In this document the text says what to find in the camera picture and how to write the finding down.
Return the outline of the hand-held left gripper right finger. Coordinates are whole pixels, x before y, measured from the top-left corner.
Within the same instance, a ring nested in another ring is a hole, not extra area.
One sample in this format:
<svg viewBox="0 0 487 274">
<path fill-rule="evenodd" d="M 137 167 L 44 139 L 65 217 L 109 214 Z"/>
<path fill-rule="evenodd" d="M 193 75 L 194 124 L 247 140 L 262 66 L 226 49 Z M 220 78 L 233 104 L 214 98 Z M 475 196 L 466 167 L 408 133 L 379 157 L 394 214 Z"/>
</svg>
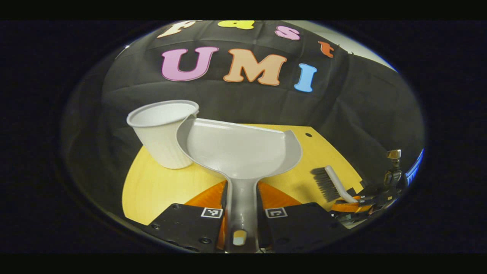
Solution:
<svg viewBox="0 0 487 274">
<path fill-rule="evenodd" d="M 302 204 L 258 183 L 259 247 L 274 253 L 309 253 L 348 236 L 349 230 L 318 203 Z"/>
</svg>

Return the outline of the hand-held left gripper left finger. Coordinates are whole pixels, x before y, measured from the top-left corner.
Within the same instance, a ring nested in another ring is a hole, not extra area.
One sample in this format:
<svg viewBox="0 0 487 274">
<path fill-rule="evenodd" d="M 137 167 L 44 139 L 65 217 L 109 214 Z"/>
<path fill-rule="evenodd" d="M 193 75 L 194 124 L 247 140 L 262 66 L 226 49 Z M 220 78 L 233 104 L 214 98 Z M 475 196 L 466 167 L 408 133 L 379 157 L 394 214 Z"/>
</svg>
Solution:
<svg viewBox="0 0 487 274">
<path fill-rule="evenodd" d="M 146 232 L 168 244 L 197 253 L 224 250 L 226 181 L 210 187 L 185 204 L 169 205 L 147 225 Z"/>
</svg>

